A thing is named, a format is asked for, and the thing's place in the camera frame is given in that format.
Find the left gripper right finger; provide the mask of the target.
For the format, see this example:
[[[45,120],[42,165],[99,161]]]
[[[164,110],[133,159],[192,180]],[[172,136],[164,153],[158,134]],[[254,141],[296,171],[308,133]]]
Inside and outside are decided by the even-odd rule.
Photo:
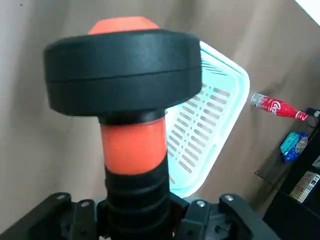
[[[218,203],[191,202],[174,196],[176,240],[278,240],[277,234],[237,194],[223,194]]]

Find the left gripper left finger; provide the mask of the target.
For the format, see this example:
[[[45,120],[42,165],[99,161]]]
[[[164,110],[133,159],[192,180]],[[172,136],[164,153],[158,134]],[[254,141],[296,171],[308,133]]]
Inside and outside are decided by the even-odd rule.
[[[97,240],[96,205],[69,193],[48,196],[0,234],[2,240]]]

